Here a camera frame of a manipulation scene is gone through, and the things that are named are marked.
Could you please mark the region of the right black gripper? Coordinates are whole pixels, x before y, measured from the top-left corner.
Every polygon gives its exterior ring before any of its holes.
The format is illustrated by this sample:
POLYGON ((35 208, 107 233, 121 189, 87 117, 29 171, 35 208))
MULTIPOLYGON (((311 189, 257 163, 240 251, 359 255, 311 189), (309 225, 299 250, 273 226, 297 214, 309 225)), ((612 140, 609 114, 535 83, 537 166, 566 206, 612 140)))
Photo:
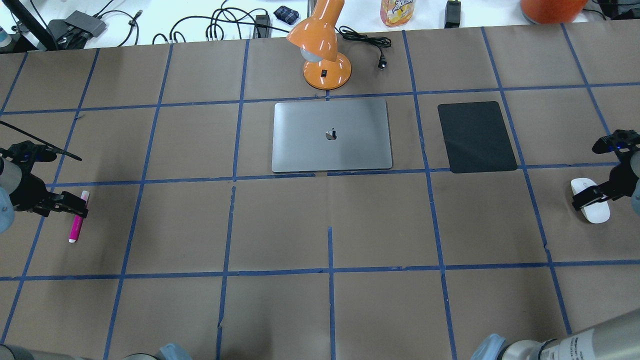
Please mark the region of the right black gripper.
POLYGON ((574 194, 572 206, 576 211, 608 200, 616 201, 622 197, 630 198, 637 186, 639 175, 633 169, 633 156, 639 154, 640 135, 635 130, 617 129, 608 136, 595 141, 592 152, 595 154, 615 153, 618 164, 609 173, 608 181, 600 185, 586 187, 574 194))

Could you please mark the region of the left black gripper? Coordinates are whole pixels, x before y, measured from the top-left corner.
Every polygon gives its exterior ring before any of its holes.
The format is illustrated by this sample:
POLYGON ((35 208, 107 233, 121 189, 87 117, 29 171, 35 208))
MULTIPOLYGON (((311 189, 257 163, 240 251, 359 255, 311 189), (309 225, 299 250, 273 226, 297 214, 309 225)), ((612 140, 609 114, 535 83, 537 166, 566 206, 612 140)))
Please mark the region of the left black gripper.
POLYGON ((57 146, 23 141, 1 149, 1 187, 7 192, 16 212, 48 217, 50 212, 73 214, 86 219, 87 201, 75 194, 57 194, 47 190, 41 178, 32 174, 36 162, 53 162, 57 155, 76 155, 57 146))

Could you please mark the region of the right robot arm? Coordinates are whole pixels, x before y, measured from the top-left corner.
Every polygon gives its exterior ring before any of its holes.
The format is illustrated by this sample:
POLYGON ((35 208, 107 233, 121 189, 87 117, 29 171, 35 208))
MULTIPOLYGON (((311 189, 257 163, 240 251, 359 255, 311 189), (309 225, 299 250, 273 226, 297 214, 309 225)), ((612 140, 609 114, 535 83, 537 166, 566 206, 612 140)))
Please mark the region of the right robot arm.
MULTIPOLYGON (((608 201, 630 198, 634 212, 639 212, 639 143, 635 130, 617 129, 595 141, 595 154, 615 153, 618 164, 606 182, 597 184, 589 178, 574 178, 572 207, 582 212, 592 224, 610 218, 608 201)), ((492 333, 477 347, 473 360, 637 360, 640 355, 640 311, 624 313, 610 320, 561 339, 539 342, 521 340, 507 344, 492 333)))

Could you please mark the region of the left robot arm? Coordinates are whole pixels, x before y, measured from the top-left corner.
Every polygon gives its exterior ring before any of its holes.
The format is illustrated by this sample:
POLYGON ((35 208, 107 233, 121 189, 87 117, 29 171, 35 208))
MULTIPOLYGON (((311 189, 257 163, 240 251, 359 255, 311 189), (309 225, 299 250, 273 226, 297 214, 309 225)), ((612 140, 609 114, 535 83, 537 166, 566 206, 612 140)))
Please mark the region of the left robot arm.
POLYGON ((5 232, 14 223, 16 212, 29 212, 48 217, 51 212, 77 215, 85 219, 89 214, 87 200, 68 191, 49 191, 41 178, 32 174, 37 162, 48 163, 65 155, 78 159, 49 143, 36 144, 23 141, 1 150, 1 231, 5 232))

